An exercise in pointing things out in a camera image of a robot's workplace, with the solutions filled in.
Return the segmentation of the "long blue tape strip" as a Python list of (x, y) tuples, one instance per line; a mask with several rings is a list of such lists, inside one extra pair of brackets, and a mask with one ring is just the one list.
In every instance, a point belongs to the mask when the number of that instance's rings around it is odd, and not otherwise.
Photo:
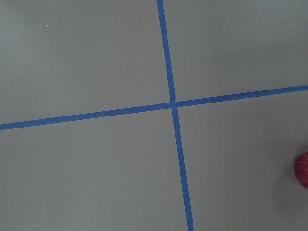
[(169, 43), (168, 43), (164, 3), (162, 0), (157, 1), (157, 7), (158, 7), (162, 44), (163, 44), (163, 50), (164, 50), (164, 59), (165, 59), (165, 66), (166, 66), (166, 73), (167, 73), (167, 82), (168, 82), (172, 120), (173, 120), (174, 133), (175, 133), (175, 141), (176, 141), (176, 147), (177, 147), (178, 163), (179, 163), (179, 170), (180, 170), (180, 180), (181, 180), (182, 195), (183, 195), (184, 209), (185, 209), (185, 215), (186, 215), (187, 230), (193, 231), (194, 230), (193, 215), (192, 215), (189, 187), (188, 187), (188, 181), (187, 181), (184, 151), (183, 151), (183, 146), (182, 146), (182, 137), (181, 137), (181, 130), (180, 130), (178, 107), (176, 103), (176, 91), (175, 91), (171, 56), (170, 56)]

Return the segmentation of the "red apple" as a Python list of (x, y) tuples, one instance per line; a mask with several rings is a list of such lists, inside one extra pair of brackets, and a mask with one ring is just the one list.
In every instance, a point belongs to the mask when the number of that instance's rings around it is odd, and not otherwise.
[(308, 188), (308, 153), (299, 155), (294, 162), (294, 174), (298, 182)]

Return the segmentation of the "crossing blue tape strip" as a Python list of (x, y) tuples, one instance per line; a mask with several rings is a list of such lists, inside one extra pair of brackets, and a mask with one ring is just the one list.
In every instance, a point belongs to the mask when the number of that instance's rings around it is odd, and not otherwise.
[[(286, 88), (279, 88), (279, 89), (252, 91), (252, 92), (245, 92), (245, 93), (237, 93), (237, 94), (230, 94), (230, 95), (222, 95), (222, 96), (215, 96), (215, 97), (206, 97), (206, 98), (200, 98), (200, 99), (178, 101), (176, 102), (176, 106), (177, 107), (187, 107), (187, 106), (195, 106), (195, 105), (201, 105), (201, 104), (219, 103), (219, 102), (257, 98), (257, 97), (264, 97), (264, 96), (271, 96), (271, 95), (278, 95), (278, 94), (287, 94), (287, 93), (301, 92), (301, 91), (307, 91), (307, 90), (308, 90), (307, 85), (302, 85), (302, 86), (293, 86), (293, 87), (286, 87)], [(59, 116), (59, 117), (44, 118), (44, 119), (37, 119), (37, 120), (13, 122), (13, 123), (1, 124), (0, 129), (1, 130), (11, 130), (11, 129), (18, 129), (18, 128), (36, 127), (36, 126), (43, 126), (43, 125), (50, 125), (50, 124), (58, 124), (58, 123), (89, 120), (89, 119), (102, 118), (102, 117), (142, 113), (142, 112), (157, 111), (157, 110), (171, 109), (171, 108), (172, 108), (171, 103), (159, 103), (159, 104), (153, 104), (153, 105), (137, 106), (137, 107), (99, 111), (99, 112), (84, 113), (84, 114), (77, 114), (77, 115), (67, 115), (67, 116)]]

